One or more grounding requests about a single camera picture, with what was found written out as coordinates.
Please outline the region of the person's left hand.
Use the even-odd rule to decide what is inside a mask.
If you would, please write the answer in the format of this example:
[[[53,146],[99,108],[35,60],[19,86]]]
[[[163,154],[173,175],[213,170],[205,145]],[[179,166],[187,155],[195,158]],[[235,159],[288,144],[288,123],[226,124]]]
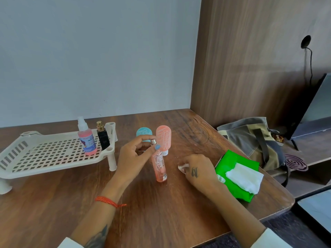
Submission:
[[[146,140],[156,139],[153,135],[140,135],[121,147],[118,158],[117,170],[114,178],[127,187],[139,174],[144,165],[137,164],[137,145],[151,144]]]

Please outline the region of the person's right hand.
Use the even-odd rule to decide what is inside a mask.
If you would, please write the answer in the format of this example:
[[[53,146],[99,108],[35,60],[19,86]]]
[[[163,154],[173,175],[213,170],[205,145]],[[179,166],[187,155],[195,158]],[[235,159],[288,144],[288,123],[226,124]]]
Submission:
[[[215,189],[220,185],[214,166],[210,159],[203,154],[191,154],[183,159],[183,164],[192,166],[193,178],[187,180],[206,197],[211,198]]]

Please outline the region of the clear pink slim spray bottle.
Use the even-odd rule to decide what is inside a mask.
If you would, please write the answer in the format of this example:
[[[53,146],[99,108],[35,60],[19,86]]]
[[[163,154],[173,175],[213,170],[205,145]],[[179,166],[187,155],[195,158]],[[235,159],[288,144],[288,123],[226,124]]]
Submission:
[[[151,146],[154,147],[155,152],[151,156],[152,165],[154,168],[157,182],[164,182],[167,180],[166,167],[163,160],[161,146],[156,143],[156,139],[151,139]]]

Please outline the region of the person's right forearm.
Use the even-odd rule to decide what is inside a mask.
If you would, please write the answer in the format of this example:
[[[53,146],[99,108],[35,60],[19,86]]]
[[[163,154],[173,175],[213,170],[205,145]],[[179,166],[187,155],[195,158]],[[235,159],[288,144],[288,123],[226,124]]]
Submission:
[[[266,227],[220,182],[206,185],[204,195],[216,205],[242,248],[251,248],[266,230]]]

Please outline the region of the person's left forearm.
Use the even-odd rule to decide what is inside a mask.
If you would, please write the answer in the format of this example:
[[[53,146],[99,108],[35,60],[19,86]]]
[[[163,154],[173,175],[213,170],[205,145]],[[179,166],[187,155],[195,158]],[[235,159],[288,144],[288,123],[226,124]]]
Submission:
[[[82,221],[70,235],[70,239],[81,244],[84,248],[104,248],[111,223],[118,204],[126,187],[116,178],[107,183],[101,192],[102,201],[95,201]]]

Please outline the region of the coral squeeze tube white cap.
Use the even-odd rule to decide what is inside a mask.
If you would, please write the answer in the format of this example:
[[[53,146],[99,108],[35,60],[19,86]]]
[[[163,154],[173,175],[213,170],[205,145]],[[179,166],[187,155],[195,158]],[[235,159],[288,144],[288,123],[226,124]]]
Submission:
[[[160,145],[162,155],[167,156],[172,142],[172,132],[170,127],[161,125],[156,129],[156,142]]]

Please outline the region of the green wet wipes packet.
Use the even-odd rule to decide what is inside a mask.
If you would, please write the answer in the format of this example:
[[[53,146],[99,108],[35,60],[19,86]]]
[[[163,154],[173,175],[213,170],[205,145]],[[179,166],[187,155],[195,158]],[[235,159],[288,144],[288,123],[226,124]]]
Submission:
[[[258,162],[244,158],[241,155],[228,150],[215,166],[215,172],[217,174],[218,180],[227,186],[230,193],[236,199],[244,200],[247,203],[250,203],[254,197],[254,194],[244,191],[238,185],[229,180],[225,175],[227,171],[230,171],[234,168],[236,163],[247,166],[255,171],[259,171]]]

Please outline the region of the black perfume bottle gold cap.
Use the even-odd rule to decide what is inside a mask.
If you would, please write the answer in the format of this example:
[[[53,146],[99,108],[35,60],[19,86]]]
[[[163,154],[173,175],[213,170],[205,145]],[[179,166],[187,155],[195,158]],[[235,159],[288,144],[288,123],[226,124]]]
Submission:
[[[105,150],[108,148],[110,146],[110,141],[102,121],[97,121],[97,135],[100,141],[101,149]]]

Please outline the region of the white wet wipe sheet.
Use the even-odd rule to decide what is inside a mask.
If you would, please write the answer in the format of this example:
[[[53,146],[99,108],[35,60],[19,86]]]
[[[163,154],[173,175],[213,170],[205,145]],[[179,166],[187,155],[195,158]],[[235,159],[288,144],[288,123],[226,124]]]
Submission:
[[[247,166],[236,163],[234,168],[225,173],[226,177],[241,189],[251,194],[258,194],[263,174]]]

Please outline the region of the pink spray bottle white cap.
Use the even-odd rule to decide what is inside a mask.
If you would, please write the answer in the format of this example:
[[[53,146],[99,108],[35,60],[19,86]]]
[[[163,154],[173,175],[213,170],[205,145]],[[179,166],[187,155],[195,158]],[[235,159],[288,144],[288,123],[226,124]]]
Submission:
[[[97,153],[93,132],[82,116],[78,117],[78,137],[86,156],[92,156]]]

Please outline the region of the white perforated plastic rack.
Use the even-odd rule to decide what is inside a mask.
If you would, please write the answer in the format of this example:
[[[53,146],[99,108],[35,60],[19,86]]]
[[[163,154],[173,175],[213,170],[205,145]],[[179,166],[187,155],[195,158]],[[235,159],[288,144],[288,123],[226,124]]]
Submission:
[[[110,146],[101,149],[97,130],[93,129],[97,152],[85,155],[78,132],[43,135],[37,131],[24,132],[0,152],[0,195],[8,193],[12,186],[8,180],[63,169],[98,163],[107,158],[109,170],[115,171],[115,142],[118,141],[116,123],[108,122],[105,130]]]

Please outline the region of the purple mosquito coil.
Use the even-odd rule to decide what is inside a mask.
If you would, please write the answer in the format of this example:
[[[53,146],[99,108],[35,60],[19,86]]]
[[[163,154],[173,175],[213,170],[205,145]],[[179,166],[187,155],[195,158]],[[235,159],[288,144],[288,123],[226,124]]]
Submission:
[[[308,166],[303,159],[291,154],[285,154],[284,156],[286,158],[285,165],[288,168],[302,172],[308,171]]]

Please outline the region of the person's white left sleeve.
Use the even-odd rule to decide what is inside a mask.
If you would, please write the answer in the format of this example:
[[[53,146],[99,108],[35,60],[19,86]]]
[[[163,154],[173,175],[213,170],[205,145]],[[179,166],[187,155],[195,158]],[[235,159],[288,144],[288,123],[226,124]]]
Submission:
[[[84,248],[81,244],[66,237],[57,248]]]

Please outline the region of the brown wooden side shelf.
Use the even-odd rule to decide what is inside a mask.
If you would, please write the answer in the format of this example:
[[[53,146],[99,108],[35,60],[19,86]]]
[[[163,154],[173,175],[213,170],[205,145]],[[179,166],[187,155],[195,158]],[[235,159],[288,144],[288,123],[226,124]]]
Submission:
[[[282,150],[304,161],[307,171],[291,168],[286,190],[295,201],[331,189],[331,129],[284,139]]]

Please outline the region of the grey flat panel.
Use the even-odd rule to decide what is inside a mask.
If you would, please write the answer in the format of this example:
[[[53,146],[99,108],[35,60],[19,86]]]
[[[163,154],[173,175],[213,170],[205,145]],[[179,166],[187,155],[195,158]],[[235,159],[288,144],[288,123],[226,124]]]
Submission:
[[[298,205],[331,235],[331,189],[301,199]]]

